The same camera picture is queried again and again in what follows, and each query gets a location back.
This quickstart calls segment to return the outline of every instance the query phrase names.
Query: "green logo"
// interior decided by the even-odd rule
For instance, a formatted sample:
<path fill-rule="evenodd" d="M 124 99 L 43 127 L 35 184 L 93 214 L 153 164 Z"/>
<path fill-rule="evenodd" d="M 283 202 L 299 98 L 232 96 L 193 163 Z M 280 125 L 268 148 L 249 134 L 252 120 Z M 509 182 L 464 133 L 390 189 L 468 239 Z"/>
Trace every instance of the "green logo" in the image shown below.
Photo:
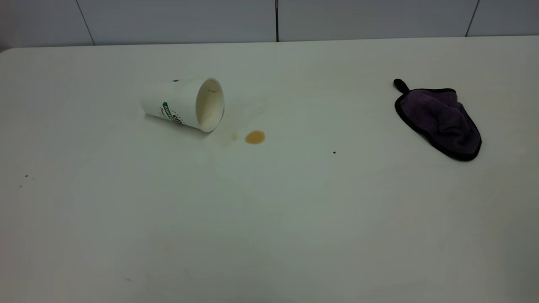
<path fill-rule="evenodd" d="M 168 104 L 166 102 L 163 102 L 163 108 L 165 109 L 165 113 L 167 113 L 170 121 L 175 121 L 174 118 L 172 118 L 172 114 L 170 113 L 170 109 L 168 108 Z"/>
<path fill-rule="evenodd" d="M 161 107 L 161 114 L 163 115 L 163 118 L 166 114 L 170 121 L 185 124 L 185 122 L 183 122 L 183 119 L 176 112 L 172 114 L 172 111 L 170 110 L 170 108 L 168 108 L 168 104 L 166 102 L 163 102 L 163 107 Z"/>

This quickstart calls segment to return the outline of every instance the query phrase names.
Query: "tile grout line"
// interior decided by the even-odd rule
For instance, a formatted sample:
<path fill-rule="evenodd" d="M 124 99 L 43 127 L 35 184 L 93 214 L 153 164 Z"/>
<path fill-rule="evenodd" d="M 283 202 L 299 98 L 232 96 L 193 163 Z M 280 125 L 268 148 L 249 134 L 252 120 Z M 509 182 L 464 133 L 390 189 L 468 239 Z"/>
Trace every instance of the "tile grout line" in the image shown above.
<path fill-rule="evenodd" d="M 95 46 L 94 37 L 92 37 L 92 33 L 90 32 L 90 28 L 88 28 L 88 23 L 86 23 L 86 19 L 84 18 L 84 14 L 82 13 L 82 9 L 80 9 L 79 0 L 75 0 L 77 3 L 77 6 L 79 7 L 80 15 L 82 16 L 82 21 L 84 21 L 84 25 L 86 26 L 86 30 L 88 30 L 88 34 L 90 35 L 90 39 L 92 40 L 93 45 Z"/>
<path fill-rule="evenodd" d="M 473 10 L 472 19 L 470 20 L 470 24 L 468 24 L 468 29 L 466 30 L 466 35 L 464 37 L 468 37 L 468 33 L 470 32 L 470 28 L 472 27 L 473 18 L 475 17 L 475 12 L 477 12 L 477 7 L 479 6 L 479 2 L 481 0 L 477 0 L 477 3 L 475 4 L 475 9 Z"/>
<path fill-rule="evenodd" d="M 279 42 L 279 0 L 275 0 L 275 36 Z"/>

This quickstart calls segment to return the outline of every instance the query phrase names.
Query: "black cloth edge trim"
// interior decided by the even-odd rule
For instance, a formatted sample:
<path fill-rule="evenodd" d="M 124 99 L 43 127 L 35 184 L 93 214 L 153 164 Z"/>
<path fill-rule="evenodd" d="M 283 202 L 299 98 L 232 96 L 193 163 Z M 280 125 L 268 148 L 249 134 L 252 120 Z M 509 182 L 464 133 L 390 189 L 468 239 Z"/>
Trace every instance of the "black cloth edge trim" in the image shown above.
<path fill-rule="evenodd" d="M 412 122 L 412 120 L 410 120 L 410 118 L 408 118 L 406 116 L 406 114 L 404 114 L 404 111 L 402 110 L 402 108 L 400 106 L 400 102 L 409 93 L 411 93 L 413 91 L 417 91 L 417 90 L 428 91 L 428 92 L 432 92 L 432 93 L 446 93 L 446 92 L 456 93 L 456 91 L 454 89 L 452 89 L 452 88 L 441 88 L 441 89 L 416 88 L 416 89 L 412 89 L 411 91 L 402 94 L 397 99 L 397 101 L 395 101 L 395 110 L 397 111 L 397 114 L 399 115 L 399 117 L 404 121 L 404 123 L 406 123 L 411 129 L 415 130 L 417 133 L 425 136 L 425 138 L 427 138 L 428 142 L 432 145 L 432 147 L 434 147 L 435 149 L 441 151 L 446 156 L 449 156 L 449 157 L 451 157 L 453 159 L 460 160 L 460 161 L 471 161 L 471 160 L 475 159 L 475 157 L 477 157 L 477 155 L 479 153 L 479 149 L 481 149 L 481 144 L 482 144 L 481 135 L 479 135 L 479 144 L 477 145 L 477 149 L 474 151 L 474 153 L 472 153 L 472 154 L 457 153 L 455 151 L 452 151 L 452 150 L 447 149 L 447 148 L 443 147 L 442 145 L 440 145 L 438 142 L 436 142 L 434 137 L 429 132 L 419 128 L 417 125 L 415 125 Z M 468 116 L 468 118 L 470 119 L 470 122 L 473 124 L 475 129 L 478 130 L 478 133 L 479 133 L 479 129 L 477 128 L 477 126 L 475 126 L 475 123 L 473 122 L 472 118 L 469 117 L 468 113 L 466 113 L 466 116 Z"/>

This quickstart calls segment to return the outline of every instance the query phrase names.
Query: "tipped over cup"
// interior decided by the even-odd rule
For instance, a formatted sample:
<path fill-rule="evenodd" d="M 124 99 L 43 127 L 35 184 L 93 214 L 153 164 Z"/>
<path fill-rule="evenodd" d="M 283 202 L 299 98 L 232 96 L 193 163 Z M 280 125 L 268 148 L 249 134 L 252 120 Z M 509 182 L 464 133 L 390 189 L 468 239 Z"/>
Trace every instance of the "tipped over cup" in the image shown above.
<path fill-rule="evenodd" d="M 223 117 L 225 98 L 214 78 L 177 79 L 149 85 L 141 105 L 149 115 L 211 132 Z"/>

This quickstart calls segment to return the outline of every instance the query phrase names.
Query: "coffee stain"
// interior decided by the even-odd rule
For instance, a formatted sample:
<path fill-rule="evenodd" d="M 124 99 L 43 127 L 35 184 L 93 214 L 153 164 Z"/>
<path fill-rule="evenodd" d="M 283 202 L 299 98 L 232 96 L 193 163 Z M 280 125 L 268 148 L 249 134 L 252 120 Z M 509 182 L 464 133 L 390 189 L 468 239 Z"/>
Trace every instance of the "coffee stain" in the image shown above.
<path fill-rule="evenodd" d="M 245 142 L 249 144 L 260 144 L 264 142 L 264 140 L 266 140 L 266 135 L 259 130 L 252 131 L 245 136 Z"/>

